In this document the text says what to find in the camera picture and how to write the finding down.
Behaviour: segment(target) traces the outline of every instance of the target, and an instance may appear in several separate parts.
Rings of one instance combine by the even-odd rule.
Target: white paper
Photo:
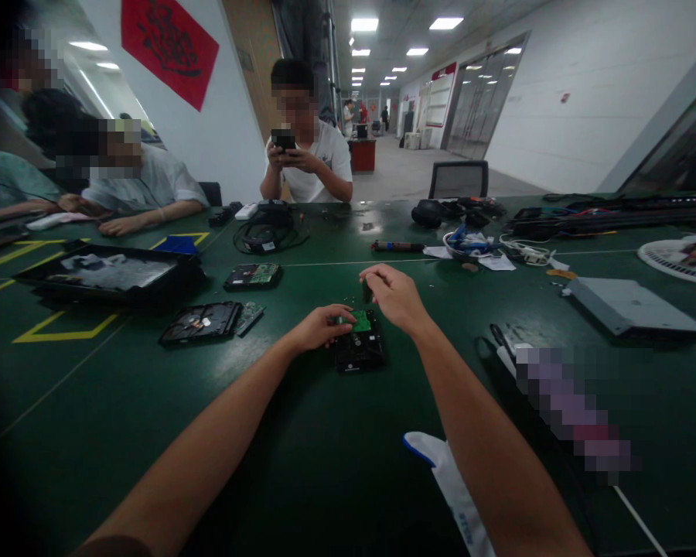
[[[549,265],[551,265],[553,268],[557,269],[558,271],[569,271],[570,266],[562,263],[561,261],[557,261],[554,259],[554,254],[557,253],[557,250],[554,250],[551,255],[549,256]]]
[[[451,259],[451,254],[446,246],[428,246],[423,248],[423,253],[440,259]]]
[[[477,262],[493,271],[515,271],[516,266],[510,262],[508,256],[503,254],[500,257],[479,258]]]

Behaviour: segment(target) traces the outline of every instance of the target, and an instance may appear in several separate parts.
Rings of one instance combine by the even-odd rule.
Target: light blue shirt
[[[199,183],[186,165],[164,149],[142,143],[144,164],[140,178],[96,178],[83,197],[108,210],[131,214],[165,207],[180,200],[209,206]]]
[[[60,188],[30,162],[0,151],[0,209],[42,197],[58,201],[61,195]]]

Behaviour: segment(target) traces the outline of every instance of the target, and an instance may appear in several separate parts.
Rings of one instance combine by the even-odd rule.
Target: smartphone
[[[286,149],[296,149],[296,138],[290,129],[272,129],[271,141],[276,147],[281,147],[281,152]]]

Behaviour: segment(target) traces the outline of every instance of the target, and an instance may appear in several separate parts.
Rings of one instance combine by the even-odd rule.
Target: black tray
[[[170,264],[170,268],[162,272],[152,280],[144,282],[143,286],[133,285],[129,288],[106,288],[101,286],[87,286],[68,282],[56,282],[47,280],[51,275],[71,275],[62,266],[62,261],[76,255],[95,254],[106,258],[112,255],[123,254],[127,259],[136,259],[145,262],[162,262]],[[206,276],[201,270],[201,260],[197,256],[172,253],[170,251],[152,251],[137,248],[122,248],[120,246],[85,244],[82,247],[67,252],[60,258],[47,261],[38,267],[26,269],[15,275],[17,282],[36,288],[34,291],[42,297],[56,297],[62,300],[112,302],[122,305],[138,305],[140,303],[160,302],[178,298],[183,289],[190,289],[196,283],[202,282]],[[134,278],[134,274],[128,275],[128,280]]]

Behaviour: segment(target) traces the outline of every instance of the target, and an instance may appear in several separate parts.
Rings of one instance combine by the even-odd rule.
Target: hair
[[[276,60],[271,70],[271,89],[289,86],[294,89],[309,91],[309,96],[315,96],[315,74],[301,60],[281,58]]]
[[[89,115],[71,94],[60,89],[39,89],[31,93],[21,106],[26,116],[26,137],[36,143],[42,154],[54,160],[60,129]]]

